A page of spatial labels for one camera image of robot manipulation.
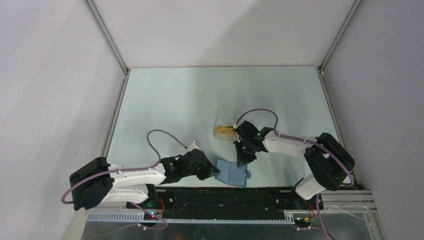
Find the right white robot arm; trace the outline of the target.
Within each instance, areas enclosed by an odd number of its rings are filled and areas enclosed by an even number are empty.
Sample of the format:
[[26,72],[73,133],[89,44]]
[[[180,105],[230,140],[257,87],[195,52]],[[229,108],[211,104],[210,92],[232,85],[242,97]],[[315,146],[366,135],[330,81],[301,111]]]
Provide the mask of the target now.
[[311,198],[325,190],[337,191],[346,178],[349,186],[355,183],[352,170],[355,161],[343,146],[329,133],[318,137],[283,134],[272,127],[257,129],[251,122],[234,124],[237,165],[252,163],[257,153],[279,153],[304,160],[311,173],[302,178],[291,194],[291,204],[304,209]]

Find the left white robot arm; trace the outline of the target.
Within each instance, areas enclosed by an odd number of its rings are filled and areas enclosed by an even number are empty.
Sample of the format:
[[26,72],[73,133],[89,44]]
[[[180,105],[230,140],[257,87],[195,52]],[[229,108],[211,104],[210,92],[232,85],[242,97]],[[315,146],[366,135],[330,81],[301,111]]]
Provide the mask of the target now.
[[190,176],[204,181],[220,172],[194,141],[185,154],[161,158],[148,167],[124,168],[97,157],[69,176],[70,189],[61,201],[71,204],[75,211],[111,202],[153,208],[159,198],[158,185],[177,183]]

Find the clear acrylic box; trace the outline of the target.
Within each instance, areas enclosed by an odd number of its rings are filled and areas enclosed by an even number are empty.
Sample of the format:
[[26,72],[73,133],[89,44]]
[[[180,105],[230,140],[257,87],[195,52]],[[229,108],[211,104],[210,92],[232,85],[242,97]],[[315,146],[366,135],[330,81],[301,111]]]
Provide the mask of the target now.
[[238,137],[234,126],[241,124],[243,121],[248,121],[252,123],[255,127],[258,126],[258,122],[251,118],[243,117],[239,120],[237,117],[234,118],[223,115],[217,115],[213,128],[213,137],[221,140],[234,142]]

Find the blue card holder wallet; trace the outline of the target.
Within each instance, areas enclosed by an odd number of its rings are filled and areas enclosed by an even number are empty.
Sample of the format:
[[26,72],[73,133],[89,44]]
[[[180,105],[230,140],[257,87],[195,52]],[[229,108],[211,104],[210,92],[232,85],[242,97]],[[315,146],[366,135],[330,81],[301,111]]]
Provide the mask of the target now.
[[236,162],[217,158],[214,167],[220,171],[214,179],[228,186],[246,188],[248,179],[251,178],[247,165],[238,166]]

